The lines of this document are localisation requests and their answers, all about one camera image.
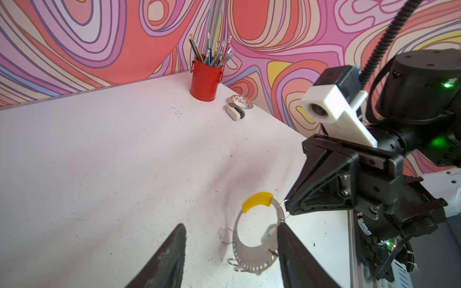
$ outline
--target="red metal pencil holder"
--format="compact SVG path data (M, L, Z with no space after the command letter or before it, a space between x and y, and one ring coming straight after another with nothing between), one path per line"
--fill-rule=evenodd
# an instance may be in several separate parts
M200 101L213 101L218 84L223 79L223 67L210 67L195 59L192 61L190 72L192 73L190 94Z

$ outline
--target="colorful patterned wall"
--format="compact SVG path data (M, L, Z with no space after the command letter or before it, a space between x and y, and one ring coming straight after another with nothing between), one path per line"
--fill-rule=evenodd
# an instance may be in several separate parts
M223 82L301 134L319 133L300 98L325 68L363 66L405 1L229 0L227 24L237 54ZM461 0L424 1L381 66L396 53L445 48L461 48ZM405 161L407 175L444 169L418 151Z
M305 136L299 99L327 67L362 65L404 0L227 0L223 82ZM0 0L0 107L188 70L210 0ZM461 0L427 0L384 61L461 48ZM406 174L443 170L419 152Z

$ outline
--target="tape roll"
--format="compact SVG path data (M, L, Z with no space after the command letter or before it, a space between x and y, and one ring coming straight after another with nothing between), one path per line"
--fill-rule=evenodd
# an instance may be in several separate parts
M232 95L230 99L232 103L239 106L245 111L245 115L248 115L251 113L251 110L253 109L254 105L249 99L247 99L246 97L237 95L237 94Z

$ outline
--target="yellow handle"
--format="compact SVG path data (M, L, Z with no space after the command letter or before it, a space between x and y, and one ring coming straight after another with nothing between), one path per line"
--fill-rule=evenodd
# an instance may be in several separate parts
M266 205L269 207L271 205L271 199L274 197L269 192L259 192L253 196L250 196L246 201L242 204L242 212L246 213L251 208L257 205Z

